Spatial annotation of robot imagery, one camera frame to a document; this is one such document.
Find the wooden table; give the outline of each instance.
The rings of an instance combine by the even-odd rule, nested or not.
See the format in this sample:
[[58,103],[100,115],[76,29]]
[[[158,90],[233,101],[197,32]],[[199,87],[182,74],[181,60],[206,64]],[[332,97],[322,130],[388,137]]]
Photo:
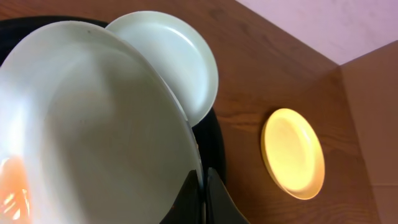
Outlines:
[[[0,1],[1,20],[69,15],[110,22],[140,10],[185,20],[213,50],[227,188],[251,223],[379,223],[340,69],[234,0]],[[306,117],[323,146],[325,183],[312,200],[283,193],[261,160],[262,125],[284,107]]]

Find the black tray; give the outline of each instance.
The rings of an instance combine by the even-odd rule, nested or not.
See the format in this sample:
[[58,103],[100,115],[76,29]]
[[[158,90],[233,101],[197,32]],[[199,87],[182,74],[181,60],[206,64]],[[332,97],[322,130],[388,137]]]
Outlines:
[[[47,24],[59,21],[83,21],[106,27],[107,22],[70,16],[38,16],[24,17],[0,21],[0,65],[9,52],[32,31]],[[221,180],[226,183],[226,163],[223,137],[213,109],[192,128],[197,143],[204,171],[204,181],[207,181],[208,168],[216,169]]]

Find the brown wall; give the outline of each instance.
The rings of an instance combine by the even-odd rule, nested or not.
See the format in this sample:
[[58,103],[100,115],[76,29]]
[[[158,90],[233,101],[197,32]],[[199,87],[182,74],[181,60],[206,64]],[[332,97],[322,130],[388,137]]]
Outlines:
[[398,41],[341,67],[383,224],[398,223]]

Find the yellow bowl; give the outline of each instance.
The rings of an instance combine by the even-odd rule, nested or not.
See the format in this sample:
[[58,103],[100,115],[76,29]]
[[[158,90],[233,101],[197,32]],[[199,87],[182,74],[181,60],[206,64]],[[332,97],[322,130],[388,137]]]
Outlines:
[[275,183],[291,196],[315,197],[325,179],[322,148],[307,120],[294,110],[279,109],[261,134],[261,152]]

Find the plate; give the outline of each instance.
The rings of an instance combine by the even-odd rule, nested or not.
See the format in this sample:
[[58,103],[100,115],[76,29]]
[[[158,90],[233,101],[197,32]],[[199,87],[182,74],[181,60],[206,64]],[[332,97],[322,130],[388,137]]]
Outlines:
[[34,222],[158,223],[190,170],[203,187],[164,82],[102,27],[56,22],[28,35],[0,68],[0,108],[2,166],[23,164],[29,187],[16,190]]
[[262,157],[275,183],[293,197],[316,196],[325,178],[322,148],[310,124],[290,109],[279,109],[262,130]]
[[184,21],[154,11],[133,12],[107,30],[135,47],[163,78],[194,126],[216,99],[216,61],[203,37]]

